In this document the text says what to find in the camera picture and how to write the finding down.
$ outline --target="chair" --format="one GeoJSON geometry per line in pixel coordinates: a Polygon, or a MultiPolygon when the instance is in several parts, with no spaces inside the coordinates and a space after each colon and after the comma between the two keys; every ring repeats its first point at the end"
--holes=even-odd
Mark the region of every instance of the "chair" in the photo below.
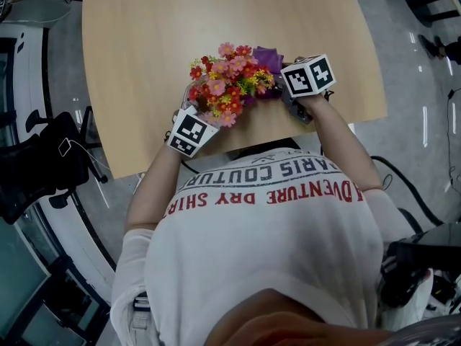
{"type": "Polygon", "coordinates": [[[50,204],[57,209],[67,206],[67,198],[89,179],[88,169],[97,181],[107,182],[105,175],[99,175],[86,150],[101,147],[101,143],[87,143],[91,107],[85,110],[80,132],[71,115],[63,112],[56,118],[40,118],[38,111],[30,114],[26,131],[37,124],[47,124],[40,135],[14,146],[0,148],[0,216],[13,224],[24,210],[37,199],[54,195],[56,190],[67,192],[52,196],[50,204]],[[71,143],[68,152],[61,156],[59,146],[68,138],[71,143]]]}

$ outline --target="white t-shirt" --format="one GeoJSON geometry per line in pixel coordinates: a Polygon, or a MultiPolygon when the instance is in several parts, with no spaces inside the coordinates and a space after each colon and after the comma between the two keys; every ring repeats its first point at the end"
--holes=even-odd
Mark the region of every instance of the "white t-shirt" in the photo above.
{"type": "Polygon", "coordinates": [[[130,305],[146,290],[151,337],[199,346],[224,314],[271,288],[326,323],[374,327],[383,242],[413,234],[383,191],[362,193],[323,156],[250,156],[197,174],[155,231],[126,234],[112,323],[129,344],[130,305]]]}

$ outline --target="floor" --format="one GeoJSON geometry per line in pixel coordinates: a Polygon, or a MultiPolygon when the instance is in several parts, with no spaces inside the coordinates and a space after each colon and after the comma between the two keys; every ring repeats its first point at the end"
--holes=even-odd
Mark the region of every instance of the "floor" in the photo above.
{"type": "MultiPolygon", "coordinates": [[[[461,174],[461,166],[458,166],[461,161],[461,126],[455,122],[457,129],[453,128],[451,102],[447,115],[447,95],[450,89],[461,87],[461,69],[456,63],[451,63],[450,69],[446,60],[429,60],[417,35],[439,35],[446,43],[455,41],[461,35],[461,18],[435,22],[429,29],[415,19],[404,0],[358,1],[381,65],[388,116],[356,123],[355,132],[370,154],[384,156],[415,184],[437,217],[446,222],[455,221],[461,215],[461,195],[448,185],[447,130],[451,139],[451,160],[456,167],[454,184],[461,191],[461,180],[457,181],[458,173],[461,174]]],[[[69,111],[76,122],[81,122],[84,109],[89,105],[89,94],[81,42],[81,4],[73,2],[72,7],[73,11],[50,30],[48,75],[53,113],[69,111]]],[[[441,12],[447,8],[454,9],[450,0],[431,5],[433,11],[441,12]]],[[[455,95],[453,100],[459,120],[461,94],[455,95]]],[[[97,137],[94,123],[89,136],[97,137]]],[[[315,134],[298,137],[296,141],[303,148],[320,149],[315,134]]],[[[101,149],[93,152],[99,162],[107,164],[101,149]]],[[[194,160],[190,164],[201,171],[227,160],[226,155],[220,155],[194,160]]],[[[382,165],[377,167],[383,179],[390,173],[382,165]]],[[[110,176],[104,167],[100,166],[100,169],[110,176]]],[[[179,183],[191,176],[190,171],[182,168],[179,183]]],[[[104,185],[90,179],[77,190],[87,216],[115,261],[122,249],[125,213],[137,183],[138,176],[110,178],[104,185]]],[[[398,177],[394,176],[387,191],[395,204],[409,210],[425,229],[432,227],[398,177]]]]}

